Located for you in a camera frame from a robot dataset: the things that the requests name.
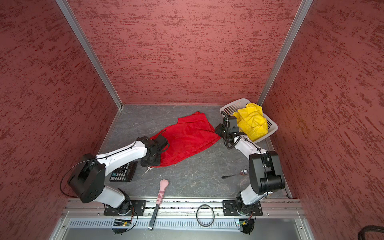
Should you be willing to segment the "red shorts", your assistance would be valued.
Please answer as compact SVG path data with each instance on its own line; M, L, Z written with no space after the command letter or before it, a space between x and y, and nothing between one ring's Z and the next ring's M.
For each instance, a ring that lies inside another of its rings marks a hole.
M179 118L177 124L166 127L151 139L154 140L160 135L170 144L169 148L161 154L160 167L176 165L205 151L220 140L206 115L200 112Z

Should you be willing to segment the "yellow shorts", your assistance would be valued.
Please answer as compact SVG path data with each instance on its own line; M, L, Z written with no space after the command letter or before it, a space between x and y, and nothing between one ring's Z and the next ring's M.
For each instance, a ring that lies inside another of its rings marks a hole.
M237 118L237 125L241 132L245 133L252 142L260 139L268 133L267 119L263 115L261 106L248 103L245 108L233 113Z

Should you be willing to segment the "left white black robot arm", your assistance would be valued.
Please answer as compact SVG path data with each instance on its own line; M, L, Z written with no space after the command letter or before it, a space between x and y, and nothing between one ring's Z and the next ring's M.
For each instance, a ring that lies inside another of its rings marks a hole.
M120 189L105 184L105 178L123 165L141 161L143 167L158 167L161 155L169 147L163 136L152 140L148 137L137 138L132 144L115 151L93 156L84 155L71 170L69 187L82 203L99 202L118 215L127 215L132 209L130 197Z

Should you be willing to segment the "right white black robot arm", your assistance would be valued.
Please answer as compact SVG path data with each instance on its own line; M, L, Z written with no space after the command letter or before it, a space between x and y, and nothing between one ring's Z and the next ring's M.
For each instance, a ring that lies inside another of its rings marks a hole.
M246 134L234 132L224 124L219 124L215 133L224 140L227 149L235 148L249 160L250 184L236 197L240 214L250 213L260 200L286 187L280 158L275 151L260 148Z

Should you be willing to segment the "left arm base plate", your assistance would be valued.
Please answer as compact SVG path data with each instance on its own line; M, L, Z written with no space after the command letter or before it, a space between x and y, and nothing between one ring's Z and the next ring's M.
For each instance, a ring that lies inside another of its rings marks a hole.
M105 205L104 216L128 217L131 215L142 216L146 208L146 200L131 200L130 206L125 209L114 209Z

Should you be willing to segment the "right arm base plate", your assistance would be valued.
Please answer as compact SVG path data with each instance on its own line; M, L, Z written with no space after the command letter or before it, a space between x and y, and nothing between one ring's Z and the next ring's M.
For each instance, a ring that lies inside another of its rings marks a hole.
M238 206L235 200L224 200L222 201L222 204L224 216L263 216L263 210L260 202L256 202L251 206L246 206L246 209L243 211L238 210Z

